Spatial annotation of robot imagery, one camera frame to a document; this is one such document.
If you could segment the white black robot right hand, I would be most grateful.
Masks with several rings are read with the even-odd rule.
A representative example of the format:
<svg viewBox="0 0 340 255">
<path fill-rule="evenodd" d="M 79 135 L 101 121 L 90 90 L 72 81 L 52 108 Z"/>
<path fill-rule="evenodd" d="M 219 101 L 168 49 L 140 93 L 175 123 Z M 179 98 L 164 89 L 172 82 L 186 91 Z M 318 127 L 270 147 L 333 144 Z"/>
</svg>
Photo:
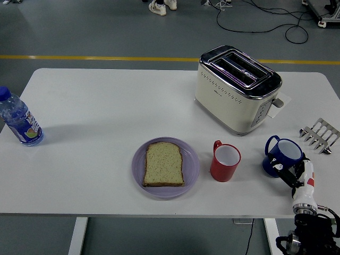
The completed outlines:
<svg viewBox="0 0 340 255">
<path fill-rule="evenodd" d="M 292 208 L 295 214 L 299 210 L 308 210 L 310 214 L 315 214 L 318 208 L 314 200 L 315 175 L 313 163 L 305 155 L 302 160 L 293 166 L 294 173 L 271 153 L 268 154 L 270 169 L 292 188 Z"/>
</svg>

